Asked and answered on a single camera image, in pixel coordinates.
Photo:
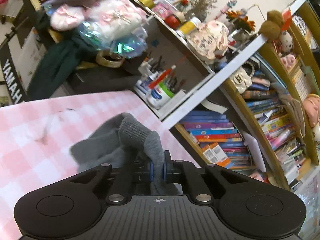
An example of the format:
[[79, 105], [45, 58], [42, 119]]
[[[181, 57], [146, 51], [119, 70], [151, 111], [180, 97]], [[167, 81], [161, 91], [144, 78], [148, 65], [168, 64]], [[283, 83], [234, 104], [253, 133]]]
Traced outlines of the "grey sweatshirt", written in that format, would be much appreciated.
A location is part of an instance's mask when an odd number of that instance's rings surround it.
[[137, 158], [150, 159], [154, 169], [151, 193], [161, 196], [180, 194], [175, 184], [163, 181], [165, 154], [159, 134], [130, 113], [120, 113], [107, 120], [87, 139], [71, 146], [70, 152], [79, 165], [79, 172], [102, 163], [120, 168]]

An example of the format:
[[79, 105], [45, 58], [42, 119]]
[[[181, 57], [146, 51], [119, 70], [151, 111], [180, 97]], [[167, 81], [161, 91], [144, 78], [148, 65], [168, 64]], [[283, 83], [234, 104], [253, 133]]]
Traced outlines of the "orange white box lower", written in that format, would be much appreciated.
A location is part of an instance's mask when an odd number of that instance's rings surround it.
[[225, 168], [231, 168], [233, 166], [231, 160], [227, 157], [219, 145], [214, 148], [207, 149], [204, 152], [204, 155], [211, 164], [217, 164]]

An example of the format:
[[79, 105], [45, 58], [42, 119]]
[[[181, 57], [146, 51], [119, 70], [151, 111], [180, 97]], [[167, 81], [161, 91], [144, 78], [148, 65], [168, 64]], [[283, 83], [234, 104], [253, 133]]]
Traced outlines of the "orange white box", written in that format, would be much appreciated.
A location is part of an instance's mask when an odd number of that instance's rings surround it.
[[227, 157], [219, 145], [214, 148], [207, 149], [204, 152], [204, 155], [211, 164], [217, 164], [225, 168], [231, 168], [233, 166], [231, 160]]
[[217, 142], [204, 146], [202, 152], [212, 164], [222, 163], [227, 159], [227, 155]]

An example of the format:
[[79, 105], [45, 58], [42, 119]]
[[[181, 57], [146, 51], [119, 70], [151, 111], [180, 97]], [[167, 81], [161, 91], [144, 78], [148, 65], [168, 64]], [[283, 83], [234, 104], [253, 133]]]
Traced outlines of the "orange white box upper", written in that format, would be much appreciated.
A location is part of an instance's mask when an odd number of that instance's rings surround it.
[[227, 155], [217, 142], [204, 146], [202, 152], [212, 164], [222, 163], [227, 159]]

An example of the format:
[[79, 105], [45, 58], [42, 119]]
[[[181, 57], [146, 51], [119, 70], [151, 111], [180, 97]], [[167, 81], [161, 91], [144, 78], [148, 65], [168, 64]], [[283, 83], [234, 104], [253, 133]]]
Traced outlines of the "white green lid jar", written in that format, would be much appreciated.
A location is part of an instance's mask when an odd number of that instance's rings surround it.
[[163, 82], [160, 82], [155, 88], [150, 91], [150, 94], [146, 99], [153, 108], [159, 110], [173, 97], [174, 93], [168, 88], [168, 86]]

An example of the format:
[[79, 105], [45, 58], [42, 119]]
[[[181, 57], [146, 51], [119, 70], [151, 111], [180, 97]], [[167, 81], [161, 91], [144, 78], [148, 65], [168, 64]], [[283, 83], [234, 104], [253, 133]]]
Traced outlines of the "white wooden bookshelf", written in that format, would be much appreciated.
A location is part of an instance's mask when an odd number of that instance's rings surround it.
[[[142, 79], [134, 90], [169, 128], [176, 129], [204, 163], [210, 163], [202, 148], [217, 142], [236, 171], [251, 171], [255, 165], [242, 132], [257, 139], [271, 183], [290, 190], [319, 164], [309, 111], [296, 90], [286, 64], [300, 74], [319, 71], [306, 67], [300, 52], [298, 30], [287, 28], [278, 40], [263, 35], [239, 38], [235, 21], [204, 21], [187, 36], [178, 33], [176, 0], [129, 0], [147, 15], [148, 54], [142, 64]], [[159, 110], [147, 102], [149, 84], [176, 65], [163, 81], [174, 93]], [[240, 94], [229, 79], [244, 68], [252, 85]]]

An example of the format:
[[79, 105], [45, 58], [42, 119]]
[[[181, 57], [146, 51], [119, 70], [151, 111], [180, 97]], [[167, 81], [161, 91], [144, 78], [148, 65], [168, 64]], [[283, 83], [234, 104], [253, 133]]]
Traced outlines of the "white quilted mini bag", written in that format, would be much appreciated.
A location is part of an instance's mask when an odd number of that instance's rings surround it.
[[232, 75], [230, 75], [229, 79], [240, 94], [243, 94], [252, 85], [251, 78], [242, 67], [239, 67]]

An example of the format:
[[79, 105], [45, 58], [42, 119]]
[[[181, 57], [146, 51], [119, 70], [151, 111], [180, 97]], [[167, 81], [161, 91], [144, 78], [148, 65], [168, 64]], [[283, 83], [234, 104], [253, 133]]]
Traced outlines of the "pink cartoon table mat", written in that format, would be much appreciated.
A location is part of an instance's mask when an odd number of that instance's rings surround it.
[[14, 206], [26, 193], [77, 172], [70, 149], [113, 116], [127, 112], [159, 133], [172, 159], [191, 155], [133, 92], [64, 96], [1, 108], [1, 239], [18, 239]]

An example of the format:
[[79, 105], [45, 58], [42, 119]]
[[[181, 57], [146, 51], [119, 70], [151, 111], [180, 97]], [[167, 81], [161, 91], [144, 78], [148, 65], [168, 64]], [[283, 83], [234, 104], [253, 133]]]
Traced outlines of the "dark green cloth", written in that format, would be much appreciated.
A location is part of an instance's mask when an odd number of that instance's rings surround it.
[[40, 61], [27, 89], [28, 99], [51, 97], [82, 61], [92, 60], [96, 55], [97, 49], [79, 34], [65, 36], [51, 46]]

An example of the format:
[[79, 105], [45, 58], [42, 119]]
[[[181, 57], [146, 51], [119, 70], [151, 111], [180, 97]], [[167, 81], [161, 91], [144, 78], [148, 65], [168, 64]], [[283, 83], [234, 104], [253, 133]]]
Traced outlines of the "black yamaha keyboard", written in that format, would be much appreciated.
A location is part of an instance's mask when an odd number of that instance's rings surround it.
[[[31, 0], [22, 0], [22, 17], [26, 20], [17, 28], [17, 35], [24, 35], [27, 29], [35, 28], [28, 34], [21, 54], [15, 64], [20, 72], [25, 89], [29, 87], [36, 69], [55, 42], [49, 31], [36, 27], [37, 14]], [[75, 67], [59, 87], [64, 87], [67, 94], [89, 94], [117, 90], [132, 90], [141, 77], [138, 67], [145, 54], [132, 59], [125, 59], [118, 68], [99, 65], [96, 62], [97, 51], [85, 51], [80, 55], [80, 63]]]

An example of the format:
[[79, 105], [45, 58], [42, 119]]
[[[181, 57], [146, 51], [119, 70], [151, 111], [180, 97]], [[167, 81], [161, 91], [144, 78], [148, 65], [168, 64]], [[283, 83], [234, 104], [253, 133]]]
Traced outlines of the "white plush toy bundle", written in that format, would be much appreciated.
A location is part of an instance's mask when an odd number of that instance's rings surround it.
[[129, 59], [148, 48], [146, 13], [129, 0], [47, 0], [42, 7], [54, 30], [76, 30], [97, 50]]

